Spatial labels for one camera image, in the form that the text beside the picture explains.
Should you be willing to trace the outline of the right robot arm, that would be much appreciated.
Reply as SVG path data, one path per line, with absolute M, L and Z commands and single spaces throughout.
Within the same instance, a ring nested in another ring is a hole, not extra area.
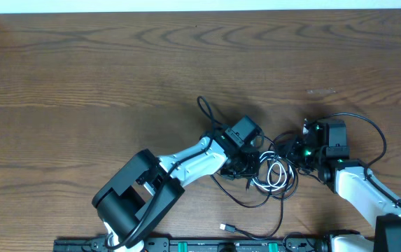
M 350 157 L 343 120 L 306 122 L 301 135 L 277 151 L 285 161 L 307 172 L 349 202 L 373 227 L 374 238 L 337 230 L 313 244 L 314 251 L 401 251 L 401 198 L 374 175 L 370 166 Z

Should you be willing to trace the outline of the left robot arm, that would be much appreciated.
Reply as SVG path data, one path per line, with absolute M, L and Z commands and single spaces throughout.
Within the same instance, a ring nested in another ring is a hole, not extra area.
M 110 251 L 140 244 L 185 192 L 185 187 L 216 172 L 233 179 L 255 174 L 262 129 L 248 116 L 232 127 L 214 127 L 189 148 L 171 155 L 148 149 L 134 155 L 93 197 L 108 230 Z

